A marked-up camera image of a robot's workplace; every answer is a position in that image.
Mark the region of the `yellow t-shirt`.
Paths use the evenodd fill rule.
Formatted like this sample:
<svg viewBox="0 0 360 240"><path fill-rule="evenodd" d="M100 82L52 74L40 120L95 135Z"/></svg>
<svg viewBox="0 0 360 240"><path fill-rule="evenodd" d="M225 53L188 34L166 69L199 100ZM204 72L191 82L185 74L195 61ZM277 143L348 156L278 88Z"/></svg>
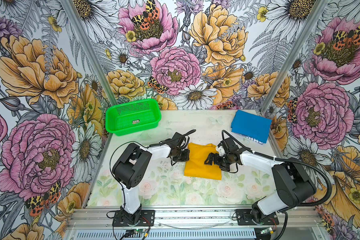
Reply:
<svg viewBox="0 0 360 240"><path fill-rule="evenodd" d="M190 155L184 170L184 175L186 177L204 178L218 181L222 179L222 171L219 166L214 164L205 164L209 154L218 153L215 145L198 145L189 143L188 149L190 150Z"/></svg>

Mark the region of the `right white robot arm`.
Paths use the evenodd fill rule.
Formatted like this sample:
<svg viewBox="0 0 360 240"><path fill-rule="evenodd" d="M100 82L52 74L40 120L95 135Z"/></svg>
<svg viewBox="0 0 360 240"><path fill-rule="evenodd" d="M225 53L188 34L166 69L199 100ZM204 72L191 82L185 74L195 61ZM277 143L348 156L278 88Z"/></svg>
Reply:
<svg viewBox="0 0 360 240"><path fill-rule="evenodd" d="M278 160L239 147L232 138L221 141L216 151L209 153L205 165L217 165L226 172L230 171L232 164L241 165L255 168L273 178L276 191L252 205L251 219L256 224L263 223L276 212L297 207L316 193L315 184L297 160Z"/></svg>

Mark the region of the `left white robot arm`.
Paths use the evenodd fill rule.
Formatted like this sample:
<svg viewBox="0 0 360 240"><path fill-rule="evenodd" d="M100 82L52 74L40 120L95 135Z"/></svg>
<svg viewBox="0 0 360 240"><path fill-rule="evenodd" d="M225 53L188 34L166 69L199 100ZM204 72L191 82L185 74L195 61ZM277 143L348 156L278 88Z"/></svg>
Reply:
<svg viewBox="0 0 360 240"><path fill-rule="evenodd" d="M190 159L189 135L194 132L196 130L191 130L185 134L175 133L171 139L147 147L136 141L121 145L121 147L126 148L116 163L110 167L110 172L122 187L122 213L129 217L140 215L139 211L141 211L142 205L139 199L138 185L142 181L150 161L170 159L171 165L174 166Z"/></svg>

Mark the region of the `folded blue t-shirt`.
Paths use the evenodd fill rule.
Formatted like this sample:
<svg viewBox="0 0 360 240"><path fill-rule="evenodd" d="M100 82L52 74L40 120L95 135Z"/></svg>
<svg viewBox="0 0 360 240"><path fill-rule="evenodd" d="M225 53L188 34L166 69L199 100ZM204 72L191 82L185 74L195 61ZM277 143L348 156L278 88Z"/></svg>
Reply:
<svg viewBox="0 0 360 240"><path fill-rule="evenodd" d="M272 120L237 110L231 123L233 133L244 135L261 143L266 143Z"/></svg>

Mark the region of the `green plastic basket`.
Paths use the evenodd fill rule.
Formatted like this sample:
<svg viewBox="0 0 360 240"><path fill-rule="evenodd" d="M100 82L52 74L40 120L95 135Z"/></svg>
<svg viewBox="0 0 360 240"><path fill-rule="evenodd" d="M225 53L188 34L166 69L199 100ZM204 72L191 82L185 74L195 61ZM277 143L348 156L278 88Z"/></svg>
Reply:
<svg viewBox="0 0 360 240"><path fill-rule="evenodd" d="M107 109L106 130L124 136L154 129L162 118L158 102L154 99L132 101L114 105Z"/></svg>

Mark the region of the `small green circuit board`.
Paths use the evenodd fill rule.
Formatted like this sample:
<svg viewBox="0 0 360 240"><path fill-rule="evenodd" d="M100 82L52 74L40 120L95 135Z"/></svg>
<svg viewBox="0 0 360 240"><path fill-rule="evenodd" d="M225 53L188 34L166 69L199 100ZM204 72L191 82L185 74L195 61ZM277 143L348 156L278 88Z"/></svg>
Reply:
<svg viewBox="0 0 360 240"><path fill-rule="evenodd" d="M126 234L127 235L135 235L135 234L147 234L149 232L150 229L133 229L133 230L127 230Z"/></svg>

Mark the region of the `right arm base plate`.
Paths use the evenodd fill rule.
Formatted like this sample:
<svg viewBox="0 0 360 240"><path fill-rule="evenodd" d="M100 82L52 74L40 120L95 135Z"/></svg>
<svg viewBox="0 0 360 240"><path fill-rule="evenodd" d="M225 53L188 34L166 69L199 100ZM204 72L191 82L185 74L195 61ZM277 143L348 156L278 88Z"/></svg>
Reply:
<svg viewBox="0 0 360 240"><path fill-rule="evenodd" d="M279 219L275 212L270 215L264 215L251 209L236 209L232 219L237 221L239 226L277 226L279 224Z"/></svg>

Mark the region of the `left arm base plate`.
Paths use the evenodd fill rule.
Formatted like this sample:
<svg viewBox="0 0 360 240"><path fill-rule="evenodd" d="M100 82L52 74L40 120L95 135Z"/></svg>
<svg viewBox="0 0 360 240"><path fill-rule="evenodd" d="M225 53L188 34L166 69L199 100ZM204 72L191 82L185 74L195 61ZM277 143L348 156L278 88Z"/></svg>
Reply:
<svg viewBox="0 0 360 240"><path fill-rule="evenodd" d="M154 210L137 210L129 214L124 210L118 210L113 217L113 227L152 227L155 222Z"/></svg>

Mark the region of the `right aluminium corner post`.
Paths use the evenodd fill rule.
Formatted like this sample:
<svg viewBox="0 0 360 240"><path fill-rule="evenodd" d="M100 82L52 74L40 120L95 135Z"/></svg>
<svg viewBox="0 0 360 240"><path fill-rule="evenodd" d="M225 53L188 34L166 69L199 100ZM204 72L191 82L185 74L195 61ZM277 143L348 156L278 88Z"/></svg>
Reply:
<svg viewBox="0 0 360 240"><path fill-rule="evenodd" d="M289 51L287 58L283 63L281 69L279 70L274 84L270 88L269 93L267 94L267 96L263 101L263 104L261 105L260 108L261 113L265 113L266 109L268 108L268 106L270 105L270 103L273 101L274 97L278 93L279 88L281 87L282 83L284 82L289 72L290 65L292 65L293 61L298 56L300 50L304 45L304 42L308 39L311 31L316 27L317 22L319 21L319 17L324 12L324 9L326 8L328 2L329 1L327 0L320 0L315 2L312 12L308 16L306 23L303 25L301 33L297 35L296 41L293 44L291 50Z"/></svg>

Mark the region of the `aluminium corner post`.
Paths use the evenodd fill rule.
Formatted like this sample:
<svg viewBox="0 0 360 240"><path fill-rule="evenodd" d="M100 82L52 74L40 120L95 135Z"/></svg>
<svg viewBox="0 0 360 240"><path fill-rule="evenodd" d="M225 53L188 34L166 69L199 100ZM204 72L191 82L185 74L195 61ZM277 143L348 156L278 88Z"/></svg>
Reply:
<svg viewBox="0 0 360 240"><path fill-rule="evenodd" d="M287 58L283 63L281 69L279 70L274 84L270 88L269 93L267 94L267 96L263 101L263 104L261 105L260 108L261 113L265 113L266 109L268 108L268 106L270 105L270 103L273 101L274 97L278 93L279 88L281 87L282 83L284 82L289 72L290 65L292 65L293 61L298 56L300 50L304 45L304 42L308 39L311 31L316 27L317 22L319 21L319 17L324 12L324 9L326 8L328 2L329 1L327 0L320 0L315 2L312 12L308 16L306 23L303 25L301 33L297 35L296 41L293 44L291 50L289 51Z"/></svg>
<svg viewBox="0 0 360 240"><path fill-rule="evenodd" d="M91 40L87 34L87 30L82 24L82 21L80 19L80 16L76 10L76 7L73 3L73 1L62 1L62 6L68 16L68 19L74 28L75 34L77 35L78 39L80 40L82 47L90 60L90 63L92 67L94 68L94 72L96 76L98 77L101 85L103 86L103 89L105 91L105 94L112 106L117 105L117 100L114 96L114 93L110 87L110 84L108 80L106 79L106 74L102 68L102 65L96 55L96 52L93 49Z"/></svg>

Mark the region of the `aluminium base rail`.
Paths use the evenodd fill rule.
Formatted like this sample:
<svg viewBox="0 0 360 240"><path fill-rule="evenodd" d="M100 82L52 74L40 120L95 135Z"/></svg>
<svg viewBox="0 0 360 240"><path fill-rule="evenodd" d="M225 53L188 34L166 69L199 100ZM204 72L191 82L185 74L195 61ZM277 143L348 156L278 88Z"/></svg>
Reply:
<svg viewBox="0 0 360 240"><path fill-rule="evenodd" d="M288 219L276 213L279 224L239 226L232 219L240 206L164 206L154 210L152 227L113 227L115 208L77 210L68 224L66 240L328 240L314 208L288 211ZM127 235L127 230L150 229L145 235Z"/></svg>

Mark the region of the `left aluminium corner post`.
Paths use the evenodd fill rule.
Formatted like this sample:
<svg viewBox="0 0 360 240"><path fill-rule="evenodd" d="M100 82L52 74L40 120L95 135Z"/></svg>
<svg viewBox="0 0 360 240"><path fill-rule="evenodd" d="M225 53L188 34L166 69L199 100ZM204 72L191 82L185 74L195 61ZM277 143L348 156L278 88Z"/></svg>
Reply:
<svg viewBox="0 0 360 240"><path fill-rule="evenodd" d="M80 19L80 16L76 10L76 7L73 3L73 1L62 1L62 6L68 16L68 19L74 28L75 34L77 35L78 39L80 40L82 47L90 60L90 63L92 67L94 68L94 72L96 76L98 77L101 85L103 86L103 89L105 91L105 94L112 106L117 105L117 100L114 96L114 93L110 87L110 84L108 80L106 79L106 74L102 68L102 65L96 55L96 52L93 49L91 40L87 34L87 30L82 24L82 21Z"/></svg>

